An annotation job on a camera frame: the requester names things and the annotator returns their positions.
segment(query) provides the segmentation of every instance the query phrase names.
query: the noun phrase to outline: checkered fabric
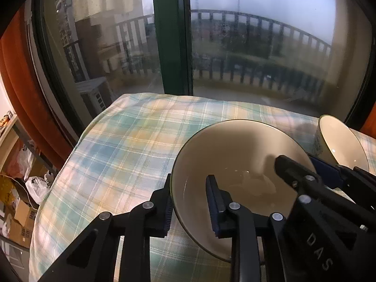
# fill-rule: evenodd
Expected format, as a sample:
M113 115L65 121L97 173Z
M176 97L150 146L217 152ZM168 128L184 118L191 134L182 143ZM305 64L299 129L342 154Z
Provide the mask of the checkered fabric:
M275 126L306 151L318 119L279 108L190 96L126 94L82 134L40 205L30 248L30 281L37 281L100 213L120 214L163 186L183 144L200 129L227 119ZM354 131L375 173L376 140ZM228 281L229 264L200 249L176 216L164 239L151 239L152 281ZM116 265L115 279L119 273Z

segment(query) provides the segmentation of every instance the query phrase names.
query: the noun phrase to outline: orange curtain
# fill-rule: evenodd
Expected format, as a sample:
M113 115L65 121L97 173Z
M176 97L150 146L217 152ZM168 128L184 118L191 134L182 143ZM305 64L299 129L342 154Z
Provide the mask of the orange curtain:
M370 115L367 117L360 132L376 139L376 103L373 105Z
M72 151L44 100L27 49L24 7L0 39L0 72L20 122L38 148L61 169Z

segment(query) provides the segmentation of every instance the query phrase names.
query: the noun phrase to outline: bowl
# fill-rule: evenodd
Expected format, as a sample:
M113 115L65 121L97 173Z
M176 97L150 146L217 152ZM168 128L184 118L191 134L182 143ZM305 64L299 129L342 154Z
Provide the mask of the bowl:
M231 239L216 238L211 227L205 192L209 174L233 201L252 212L289 215L297 194L274 171L275 158L281 154L315 172L297 142L258 121L216 123L185 143L172 168L171 195L180 223L201 248L221 260L231 259Z
M322 115L313 144L313 154L331 165L357 166L369 171L368 160L358 138L331 115Z

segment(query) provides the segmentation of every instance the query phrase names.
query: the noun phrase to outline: metal railing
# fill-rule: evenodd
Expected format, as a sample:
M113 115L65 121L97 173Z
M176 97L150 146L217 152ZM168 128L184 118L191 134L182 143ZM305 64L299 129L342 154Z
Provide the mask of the metal railing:
M305 101L319 101L332 56L323 40L247 13L201 9L191 10L191 17L193 70L199 73L195 79L212 80L215 73L220 81L290 95L300 92ZM117 23L112 32L123 74L155 73L159 58L154 14ZM79 82L84 76L75 43L64 49ZM210 44L217 44L217 49L210 49Z

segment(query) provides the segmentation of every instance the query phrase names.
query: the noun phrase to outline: white cord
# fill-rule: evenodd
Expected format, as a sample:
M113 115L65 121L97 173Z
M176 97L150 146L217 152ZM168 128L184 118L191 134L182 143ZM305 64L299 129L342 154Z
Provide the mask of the white cord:
M30 200L30 197L29 197L29 192L28 192L28 191L22 186L22 184L20 184L17 180L15 180L14 178L12 178L11 176L4 175L4 174L0 174L0 175L1 175L1 176L8 177L8 178L13 179L14 181L16 181L16 182L20 185L20 187L23 188L23 189L25 190L26 195L27 195L27 198L29 199L29 203L30 203L31 207L32 207L35 211L38 211L38 209L35 209L35 208L33 207L33 204L31 203L31 200Z

